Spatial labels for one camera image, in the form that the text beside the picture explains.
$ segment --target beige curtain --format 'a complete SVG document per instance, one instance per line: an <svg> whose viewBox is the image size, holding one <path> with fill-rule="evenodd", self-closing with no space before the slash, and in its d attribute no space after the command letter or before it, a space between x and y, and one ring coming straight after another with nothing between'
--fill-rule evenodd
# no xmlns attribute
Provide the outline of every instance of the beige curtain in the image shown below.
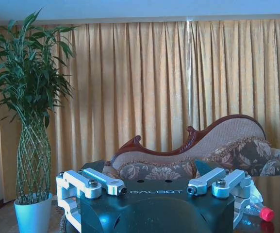
<svg viewBox="0 0 280 233"><path fill-rule="evenodd" d="M137 134L153 150L183 143L189 124L186 31L186 22L87 24L66 35L75 56L62 72L71 75L74 91L50 118L53 191L59 171L110 160ZM1 124L9 200L15 197L20 123Z"/></svg>
<svg viewBox="0 0 280 233"><path fill-rule="evenodd" d="M53 192L59 171L109 160L137 134L172 150L188 125L228 114L255 117L280 148L280 20L87 24L67 37L75 56L61 72L74 92L48 128ZM19 122L1 122L5 200L15 197L19 133Z"/></svg>
<svg viewBox="0 0 280 233"><path fill-rule="evenodd" d="M280 20L192 22L191 124L247 114L280 148Z"/></svg>

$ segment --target silver mounting bracket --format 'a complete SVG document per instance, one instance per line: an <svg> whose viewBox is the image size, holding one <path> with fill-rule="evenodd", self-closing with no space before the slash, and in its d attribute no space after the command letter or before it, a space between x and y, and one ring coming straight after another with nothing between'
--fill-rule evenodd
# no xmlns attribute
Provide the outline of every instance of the silver mounting bracket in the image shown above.
<svg viewBox="0 0 280 233"><path fill-rule="evenodd" d="M243 216L243 211L250 202L251 177L246 171L236 169L225 176L222 168L215 168L205 175L191 179L188 182L187 192L191 195L200 195L207 192L211 186L212 195L225 199L230 194L235 197L233 228L235 228Z"/></svg>
<svg viewBox="0 0 280 233"><path fill-rule="evenodd" d="M56 182L58 206L65 210L67 220L80 233L82 232L81 214L77 207L76 197L84 194L88 199L96 199L101 196L102 187L109 195L119 196L127 192L122 180L112 179L91 168L80 172L73 170L60 172L56 177Z"/></svg>
<svg viewBox="0 0 280 233"><path fill-rule="evenodd" d="M225 169L219 167L214 168L212 171L209 171L199 178L191 179L188 182L187 192L195 196L206 194L208 187L210 187L213 182L225 176Z"/></svg>

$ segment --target floor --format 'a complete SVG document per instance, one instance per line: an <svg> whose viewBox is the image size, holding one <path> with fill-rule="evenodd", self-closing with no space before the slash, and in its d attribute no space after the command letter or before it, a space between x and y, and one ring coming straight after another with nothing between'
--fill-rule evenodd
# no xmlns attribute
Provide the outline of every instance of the floor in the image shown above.
<svg viewBox="0 0 280 233"><path fill-rule="evenodd" d="M52 201L49 233L58 233L60 218L64 211L57 206L57 201ZM14 203L11 201L0 209L0 233L18 233Z"/></svg>

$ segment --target ceiling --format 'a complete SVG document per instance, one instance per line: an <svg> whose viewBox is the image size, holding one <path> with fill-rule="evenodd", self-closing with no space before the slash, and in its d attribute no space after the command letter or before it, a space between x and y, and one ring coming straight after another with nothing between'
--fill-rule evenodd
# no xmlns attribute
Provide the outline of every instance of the ceiling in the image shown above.
<svg viewBox="0 0 280 233"><path fill-rule="evenodd" d="M41 8L47 24L280 17L280 0L0 0L0 24Z"/></svg>

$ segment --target throw pillow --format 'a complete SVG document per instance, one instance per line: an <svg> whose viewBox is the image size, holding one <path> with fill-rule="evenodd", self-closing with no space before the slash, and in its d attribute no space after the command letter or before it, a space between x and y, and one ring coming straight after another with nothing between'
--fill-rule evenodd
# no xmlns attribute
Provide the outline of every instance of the throw pillow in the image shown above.
<svg viewBox="0 0 280 233"><path fill-rule="evenodd" d="M269 160L262 169L261 176L280 176L280 161Z"/></svg>
<svg viewBox="0 0 280 233"><path fill-rule="evenodd" d="M186 159L168 165L160 165L144 161L133 161L122 165L118 170L125 180L176 180L194 178L196 167L194 160Z"/></svg>
<svg viewBox="0 0 280 233"><path fill-rule="evenodd" d="M230 171L245 170L251 176L259 176L262 168L271 159L270 144L260 137L245 137L218 148L204 158L216 162Z"/></svg>

